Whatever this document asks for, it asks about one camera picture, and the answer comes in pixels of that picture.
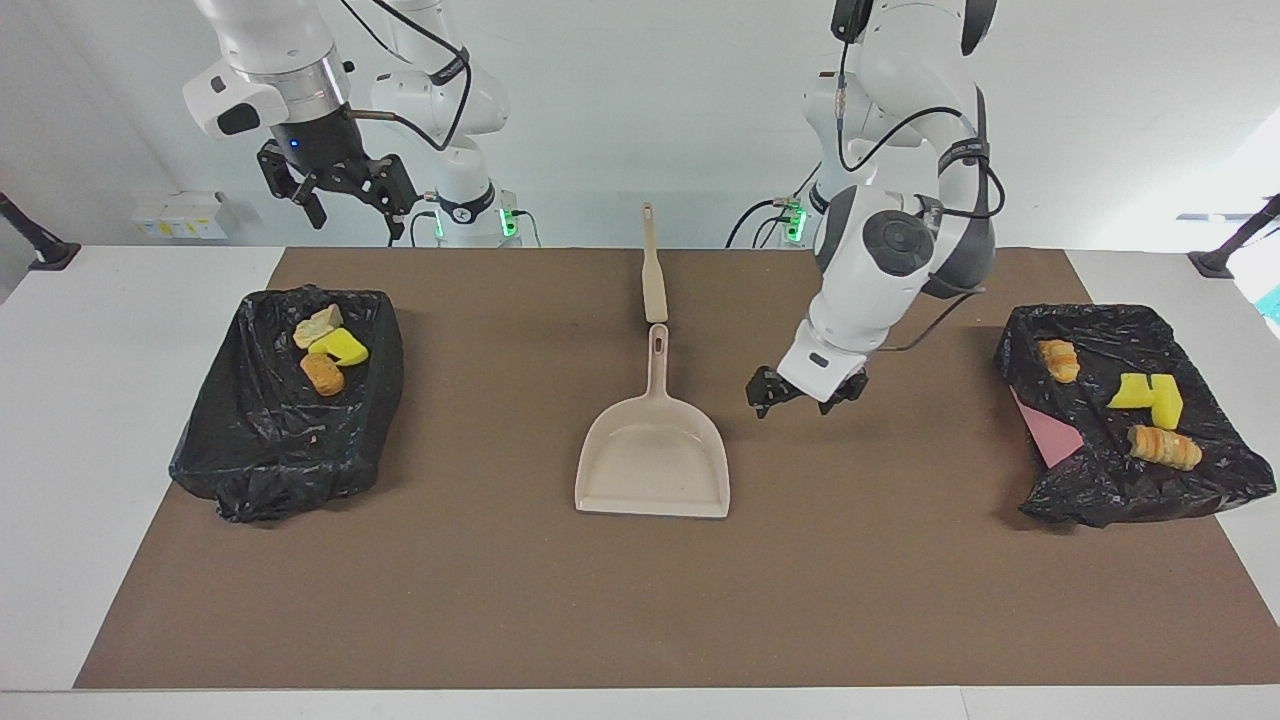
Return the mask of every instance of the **green indicator light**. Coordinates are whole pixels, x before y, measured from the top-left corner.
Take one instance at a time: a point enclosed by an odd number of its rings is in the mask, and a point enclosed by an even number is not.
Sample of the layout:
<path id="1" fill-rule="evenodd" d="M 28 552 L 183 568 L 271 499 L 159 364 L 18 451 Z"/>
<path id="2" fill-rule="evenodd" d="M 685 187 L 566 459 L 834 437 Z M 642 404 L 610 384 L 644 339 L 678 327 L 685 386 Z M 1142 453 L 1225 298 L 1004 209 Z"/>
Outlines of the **green indicator light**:
<path id="1" fill-rule="evenodd" d="M 797 243 L 804 237 L 804 223 L 809 219 L 809 213 L 799 204 L 791 206 L 791 218 L 787 224 L 787 242 Z"/>
<path id="2" fill-rule="evenodd" d="M 502 214 L 502 234 L 512 237 L 516 234 L 516 219 L 507 210 L 498 210 Z"/>

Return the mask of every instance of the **white wall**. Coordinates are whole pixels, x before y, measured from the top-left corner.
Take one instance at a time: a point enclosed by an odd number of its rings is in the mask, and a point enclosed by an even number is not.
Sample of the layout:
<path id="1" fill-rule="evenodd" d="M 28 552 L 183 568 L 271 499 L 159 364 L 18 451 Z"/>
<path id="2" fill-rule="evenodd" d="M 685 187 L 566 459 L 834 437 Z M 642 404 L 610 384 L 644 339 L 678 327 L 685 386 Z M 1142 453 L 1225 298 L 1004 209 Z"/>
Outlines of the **white wall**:
<path id="1" fill-rule="evenodd" d="M 180 86 L 218 45 L 191 3 L 12 4 L 65 41 L 29 37 L 22 14 L 0 23 L 0 182 L 19 183 L 6 192 L 55 232 L 136 241 L 127 195 L 173 183 L 224 191 L 243 220 L 237 242 L 385 237 L 379 215 L 329 196 L 329 225 L 311 232 L 298 210 L 265 192 L 253 164 L 262 136 L 214 142 L 195 128 Z M 357 86 L 396 68 L 335 0 L 320 4 L 360 67 Z M 376 18 L 367 3 L 355 4 Z M 666 242 L 721 245 L 741 209 L 790 191 L 817 160 L 799 105 L 812 74 L 838 58 L 827 31 L 831 0 L 453 5 L 472 56 L 512 100 L 507 128 L 480 142 L 495 177 L 538 214 L 548 243 L 635 245 L 639 205 L 652 200 Z M 1263 0 L 1001 3 L 970 63 L 1010 190 L 1001 242 L 1167 242 L 1156 229 L 1167 225 L 1161 199 L 1203 183 L 1280 106 L 1271 9 Z M 83 72 L 64 76 L 76 58 Z M 357 92 L 357 104 L 366 101 Z M 397 151 L 411 172 L 421 167 L 419 143 L 378 127 L 366 140 L 371 152 Z M 50 147 L 55 161 L 29 176 Z M 421 173 L 415 179 L 429 184 Z M 83 201 L 65 202 L 69 187 Z"/>

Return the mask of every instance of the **yellow sponge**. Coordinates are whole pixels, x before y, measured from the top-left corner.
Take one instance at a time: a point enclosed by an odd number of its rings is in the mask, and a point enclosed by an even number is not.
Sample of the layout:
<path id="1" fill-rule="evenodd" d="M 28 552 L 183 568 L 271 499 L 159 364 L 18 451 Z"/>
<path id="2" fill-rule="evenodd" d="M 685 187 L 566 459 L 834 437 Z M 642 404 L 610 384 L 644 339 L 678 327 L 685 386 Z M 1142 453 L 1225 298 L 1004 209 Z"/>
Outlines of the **yellow sponge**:
<path id="1" fill-rule="evenodd" d="M 1111 398 L 1107 407 L 1112 410 L 1139 410 L 1151 407 L 1156 402 L 1156 393 L 1147 383 L 1147 375 L 1142 373 L 1124 373 L 1120 375 L 1120 392 Z"/>
<path id="2" fill-rule="evenodd" d="M 1151 405 L 1151 421 L 1161 429 L 1176 430 L 1183 419 L 1183 395 L 1172 375 L 1151 375 L 1151 389 L 1156 396 Z"/>
<path id="3" fill-rule="evenodd" d="M 307 352 L 333 355 L 342 368 L 360 365 L 365 360 L 369 360 L 369 348 L 361 345 L 347 328 L 338 328 L 312 342 L 307 347 Z"/>

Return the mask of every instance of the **food scrap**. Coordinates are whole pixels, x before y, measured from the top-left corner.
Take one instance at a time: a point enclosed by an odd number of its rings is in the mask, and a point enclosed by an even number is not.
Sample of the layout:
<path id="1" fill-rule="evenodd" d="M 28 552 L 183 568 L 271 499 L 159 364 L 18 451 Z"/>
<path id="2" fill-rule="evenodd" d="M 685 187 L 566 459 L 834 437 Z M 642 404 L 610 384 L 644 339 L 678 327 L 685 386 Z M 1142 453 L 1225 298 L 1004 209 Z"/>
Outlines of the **food scrap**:
<path id="1" fill-rule="evenodd" d="M 1120 392 L 1111 398 L 1107 407 L 1112 410 L 1142 410 L 1151 407 L 1156 402 L 1156 393 L 1151 389 L 1151 382 L 1142 373 L 1123 373 L 1120 375 Z"/>
<path id="2" fill-rule="evenodd" d="M 338 309 L 337 304 L 329 305 L 298 323 L 297 328 L 293 329 L 293 343 L 300 350 L 306 350 L 311 347 L 311 343 L 339 327 L 342 327 L 342 310 Z"/>
<path id="3" fill-rule="evenodd" d="M 316 388 L 316 393 L 320 397 L 338 395 L 347 386 L 347 378 L 343 377 L 342 370 L 338 369 L 333 357 L 328 355 L 308 352 L 298 365 L 307 374 L 311 387 Z"/>
<path id="4" fill-rule="evenodd" d="M 1041 356 L 1053 379 L 1060 383 L 1074 383 L 1080 374 L 1080 360 L 1075 346 L 1065 340 L 1044 340 L 1039 342 Z"/>
<path id="5" fill-rule="evenodd" d="M 1129 450 L 1133 457 L 1176 470 L 1190 470 L 1204 457 L 1199 446 L 1189 437 L 1160 428 L 1134 425 L 1129 428 L 1129 443 L 1133 446 Z"/>
<path id="6" fill-rule="evenodd" d="M 307 351 L 300 366 L 321 397 L 338 395 L 347 386 L 342 368 L 369 360 L 369 348 L 342 327 L 342 310 L 337 304 L 298 323 L 293 343 Z"/>
<path id="7" fill-rule="evenodd" d="M 321 337 L 307 347 L 307 352 L 317 355 L 333 355 L 339 368 L 360 365 L 369 360 L 369 348 L 360 343 L 347 328 L 338 328 Z"/>
<path id="8" fill-rule="evenodd" d="M 1183 419 L 1183 395 L 1172 375 L 1151 375 L 1151 389 L 1156 398 L 1151 405 L 1151 421 L 1157 428 L 1176 430 Z"/>

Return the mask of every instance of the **black cable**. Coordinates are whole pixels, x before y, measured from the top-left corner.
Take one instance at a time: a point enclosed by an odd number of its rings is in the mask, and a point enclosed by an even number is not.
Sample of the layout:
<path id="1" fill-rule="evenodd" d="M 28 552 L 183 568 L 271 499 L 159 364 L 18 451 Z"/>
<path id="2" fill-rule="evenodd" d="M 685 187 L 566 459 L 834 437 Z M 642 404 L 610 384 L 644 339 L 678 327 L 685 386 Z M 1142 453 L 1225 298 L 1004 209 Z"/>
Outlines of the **black cable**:
<path id="1" fill-rule="evenodd" d="M 800 187 L 797 187 L 796 191 L 791 193 L 791 196 L 792 197 L 800 197 L 800 193 L 804 192 L 805 186 L 808 186 L 809 182 L 813 181 L 813 178 L 818 177 L 818 170 L 820 170 L 820 169 L 822 169 L 822 163 L 818 163 L 817 165 L 814 165 L 813 169 L 809 170 L 809 177 L 806 177 L 804 179 L 804 182 L 800 183 Z"/>
<path id="2" fill-rule="evenodd" d="M 393 17 L 397 20 L 404 23 L 406 26 L 408 26 L 411 29 L 413 29 L 415 32 L 417 32 L 422 37 L 426 37 L 428 40 L 435 42 L 440 47 L 444 47 L 445 50 L 448 50 L 449 53 L 452 53 L 453 56 L 457 58 L 457 60 L 460 63 L 462 63 L 462 72 L 466 73 L 466 78 L 465 78 L 463 85 L 462 85 L 462 97 L 458 99 L 458 109 L 457 109 L 456 113 L 453 113 L 453 122 L 449 123 L 449 132 L 447 132 L 444 135 L 444 140 L 442 142 L 436 143 L 434 140 L 431 140 L 430 137 L 428 137 L 428 135 L 425 132 L 422 132 L 420 128 L 417 128 L 416 126 L 410 124 L 410 127 L 412 127 L 419 135 L 421 135 L 424 138 L 426 138 L 428 143 L 431 147 L 434 147 L 436 150 L 444 150 L 445 147 L 449 146 L 449 142 L 453 142 L 453 135 L 458 131 L 458 124 L 462 122 L 462 111 L 466 110 L 466 108 L 467 108 L 467 99 L 471 97 L 471 60 L 468 60 L 467 56 L 462 54 L 461 49 L 454 47 L 452 44 L 449 44 L 447 40 L 444 40 L 439 35 L 435 35 L 434 32 L 431 32 L 431 31 L 426 29 L 425 27 L 422 27 L 422 26 L 417 24 L 416 22 L 413 22 L 412 18 L 410 18 L 404 13 L 401 13 L 396 8 L 392 8 L 387 3 L 387 0 L 371 0 L 371 1 L 372 1 L 374 5 L 378 5 L 379 8 L 381 8 L 383 10 L 385 10 L 390 17 Z"/>
<path id="3" fill-rule="evenodd" d="M 929 323 L 929 327 L 924 328 L 924 332 L 920 333 L 915 340 L 913 340 L 911 342 L 909 342 L 906 345 L 896 345 L 896 346 L 890 346 L 890 347 L 881 347 L 879 352 L 906 352 L 908 350 L 911 350 L 916 345 L 920 345 L 922 342 L 924 342 L 924 338 L 929 337 L 929 333 L 932 333 L 938 325 L 941 325 L 942 320 L 947 319 L 947 315 L 950 315 L 951 313 L 955 313 L 956 309 L 959 309 L 961 305 L 964 305 L 964 302 L 966 300 L 969 300 L 970 297 L 974 297 L 977 295 L 982 295 L 982 293 L 987 292 L 986 288 L 980 288 L 980 287 L 979 288 L 973 288 L 973 290 L 955 287 L 955 286 L 952 286 L 952 284 L 950 284 L 950 283 L 940 279 L 933 273 L 929 273 L 929 278 L 933 279 L 933 281 L 937 281 L 938 283 L 941 283 L 943 286 L 946 286 L 948 290 L 952 290 L 955 292 L 961 292 L 964 295 L 961 295 L 960 297 L 957 297 L 955 300 L 955 302 L 952 302 L 951 305 L 948 305 L 947 309 L 942 311 L 941 315 L 938 315 L 937 318 L 934 318 L 934 320 L 932 323 Z"/>
<path id="4" fill-rule="evenodd" d="M 845 91 L 845 65 L 846 65 L 847 61 L 849 61 L 849 42 L 845 42 L 845 49 L 841 50 L 841 53 L 840 53 L 840 74 L 837 76 L 838 77 L 840 92 L 841 94 L 844 94 L 844 91 Z M 841 114 L 840 114 L 838 118 L 836 118 L 836 145 L 837 145 L 836 150 L 837 150 L 837 152 L 840 155 L 840 165 L 842 168 L 845 168 L 845 172 L 856 173 L 867 163 L 869 163 L 870 159 L 877 152 L 879 152 L 881 149 L 884 147 L 884 145 L 890 140 L 892 140 L 895 135 L 899 133 L 899 131 L 901 131 L 906 126 L 914 123 L 915 120 L 918 120 L 918 119 L 920 119 L 920 118 L 923 118 L 925 115 L 933 115 L 933 114 L 938 114 L 938 113 L 945 114 L 945 115 L 954 115 L 956 118 L 963 118 L 964 117 L 964 113 L 961 113 L 960 110 L 956 110 L 955 108 L 945 108 L 945 106 L 941 106 L 941 105 L 937 106 L 937 108 L 925 108 L 924 110 L 920 110 L 918 113 L 913 113 L 906 119 L 904 119 L 902 122 L 900 122 L 896 126 L 893 126 L 893 129 L 891 129 L 887 133 L 884 133 L 884 137 L 882 137 L 879 140 L 879 142 L 877 142 L 876 146 L 872 147 L 872 151 L 868 152 L 867 155 L 864 155 L 863 159 L 856 165 L 850 167 L 849 161 L 845 160 L 845 115 L 844 115 L 844 108 L 841 108 Z"/>
<path id="5" fill-rule="evenodd" d="M 541 247 L 543 246 L 543 237 L 540 234 L 538 234 L 538 218 L 535 218 L 534 214 L 530 213 L 529 210 L 512 210 L 511 214 L 512 214 L 512 217 L 516 217 L 516 218 L 520 218 L 520 217 L 527 217 L 529 218 L 529 222 L 534 225 L 534 242 L 538 243 L 538 247 Z"/>
<path id="6" fill-rule="evenodd" d="M 443 151 L 445 147 L 448 147 L 447 145 L 436 142 L 434 138 L 431 138 L 431 136 L 426 135 L 425 129 L 417 127 L 416 124 L 413 124 L 412 120 L 410 120 L 403 115 L 396 113 L 388 113 L 387 110 L 351 110 L 348 114 L 357 120 L 383 120 L 388 123 L 399 123 L 407 127 L 408 129 L 413 131 L 415 133 L 417 133 L 419 137 L 425 140 L 426 143 L 434 147 L 435 150 Z"/>
<path id="7" fill-rule="evenodd" d="M 887 145 L 890 140 L 893 140 L 893 136 L 897 135 L 899 131 L 901 131 L 906 126 L 914 123 L 915 120 L 918 120 L 918 119 L 920 119 L 920 118 L 923 118 L 925 115 L 934 115 L 934 114 L 952 115 L 952 117 L 956 117 L 956 118 L 963 118 L 964 117 L 964 113 L 961 113 L 960 110 L 956 110 L 955 108 L 946 108 L 946 106 L 942 106 L 942 105 L 938 105 L 937 108 L 925 108 L 925 109 L 923 109 L 923 110 L 920 110 L 918 113 L 911 113 L 902 122 L 900 122 L 896 126 L 893 126 L 893 129 L 891 129 L 887 133 L 884 133 L 884 137 L 879 138 L 879 142 L 877 142 L 876 146 L 872 147 L 870 152 L 868 152 L 867 155 L 864 155 L 863 159 L 859 160 L 856 165 L 852 165 L 852 167 L 850 167 L 849 163 L 845 160 L 845 127 L 844 127 L 845 122 L 844 120 L 837 122 L 836 123 L 836 142 L 840 145 L 840 149 L 838 149 L 840 150 L 840 164 L 845 168 L 845 170 L 847 170 L 850 173 L 856 173 L 858 170 L 863 169 L 863 167 L 865 167 L 867 163 L 869 163 L 870 159 L 874 158 L 876 154 L 879 152 L 881 149 L 883 149 L 884 145 Z"/>
<path id="8" fill-rule="evenodd" d="M 412 219 L 410 219 L 410 222 L 408 222 L 408 243 L 410 243 L 411 247 L 417 247 L 417 238 L 413 237 L 413 231 L 416 229 L 417 219 L 419 218 L 434 218 L 434 217 L 435 217 L 435 210 L 422 210 L 421 213 L 413 215 Z M 392 246 L 392 241 L 387 241 L 387 247 L 390 247 L 390 246 Z"/>
<path id="9" fill-rule="evenodd" d="M 390 55 L 392 58 L 396 58 L 401 63 L 408 63 L 408 60 L 404 59 L 403 55 L 401 55 L 399 53 L 392 50 L 390 45 L 387 45 L 385 42 L 383 42 L 381 37 L 378 37 L 378 33 L 374 32 L 374 28 L 369 27 L 369 23 L 365 22 L 365 18 L 360 17 L 360 13 L 357 13 L 356 9 L 351 6 L 351 3 L 347 3 L 347 0 L 340 0 L 340 1 L 342 1 L 342 6 L 346 8 L 348 13 L 351 13 L 351 17 L 356 18 L 356 22 L 360 23 L 360 27 L 365 28 L 365 32 L 369 33 L 369 37 L 372 37 L 374 42 L 376 42 L 379 46 L 381 46 L 381 49 L 385 50 L 388 55 Z"/>
<path id="10" fill-rule="evenodd" d="M 764 232 L 764 228 L 768 227 L 769 224 L 773 225 L 773 229 L 778 229 L 778 223 L 782 222 L 782 218 L 783 218 L 783 214 L 780 214 L 777 218 L 765 218 L 764 222 L 760 223 L 760 227 L 755 228 L 755 237 L 751 240 L 751 249 L 753 250 L 758 250 L 758 249 L 764 247 L 764 246 L 768 245 L 769 237 L 765 237 L 764 238 L 764 243 L 760 243 L 760 233 Z"/>
<path id="11" fill-rule="evenodd" d="M 1000 202 L 996 204 L 996 209 L 988 213 L 970 213 L 968 210 L 952 210 L 950 208 L 943 208 L 943 215 L 952 215 L 955 218 L 969 218 L 970 220 L 989 220 L 998 215 L 1005 209 L 1005 183 L 1000 182 L 1000 177 L 996 176 L 996 170 L 991 169 L 991 163 L 986 158 L 978 159 L 978 172 L 982 173 L 982 181 L 991 181 L 996 186 L 996 192 L 1000 193 Z"/>
<path id="12" fill-rule="evenodd" d="M 733 247 L 733 238 L 737 236 L 737 231 L 742 228 L 742 223 L 745 223 L 748 218 L 750 218 L 751 215 L 754 215 L 756 210 L 760 210 L 763 208 L 768 208 L 769 205 L 773 205 L 773 200 L 762 200 L 762 201 L 756 202 L 755 205 L 751 205 L 750 208 L 748 208 L 746 213 L 742 213 L 742 217 L 739 218 L 736 223 L 733 223 L 733 229 L 730 231 L 728 240 L 724 241 L 724 250 L 728 250 L 730 247 Z"/>

